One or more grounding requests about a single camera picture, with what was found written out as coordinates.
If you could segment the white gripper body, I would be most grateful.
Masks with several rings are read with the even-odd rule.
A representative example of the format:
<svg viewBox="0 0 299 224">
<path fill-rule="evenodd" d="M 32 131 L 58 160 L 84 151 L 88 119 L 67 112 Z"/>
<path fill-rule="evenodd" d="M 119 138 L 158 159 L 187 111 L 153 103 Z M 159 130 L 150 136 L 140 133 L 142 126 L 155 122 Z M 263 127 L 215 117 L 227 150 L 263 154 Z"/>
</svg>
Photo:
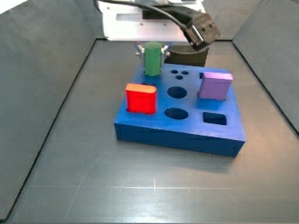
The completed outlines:
<svg viewBox="0 0 299 224">
<path fill-rule="evenodd" d="M 182 6 L 205 12 L 203 0 L 110 0 L 140 4 Z M 170 19 L 143 19 L 143 10 L 131 5 L 98 0 L 103 32 L 110 41 L 186 42 L 183 31 Z"/>
</svg>

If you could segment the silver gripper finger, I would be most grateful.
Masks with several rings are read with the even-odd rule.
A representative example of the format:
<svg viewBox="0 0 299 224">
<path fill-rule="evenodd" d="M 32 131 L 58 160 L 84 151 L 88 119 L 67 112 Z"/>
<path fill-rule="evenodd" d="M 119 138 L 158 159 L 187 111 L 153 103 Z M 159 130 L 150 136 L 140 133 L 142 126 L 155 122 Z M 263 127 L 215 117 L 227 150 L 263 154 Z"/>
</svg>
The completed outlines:
<svg viewBox="0 0 299 224">
<path fill-rule="evenodd" d="M 135 54 L 139 57 L 144 57 L 146 49 L 140 43 L 135 43 Z"/>
<path fill-rule="evenodd" d="M 170 55 L 170 45 L 163 45 L 162 47 L 162 55 L 165 58 Z"/>
</svg>

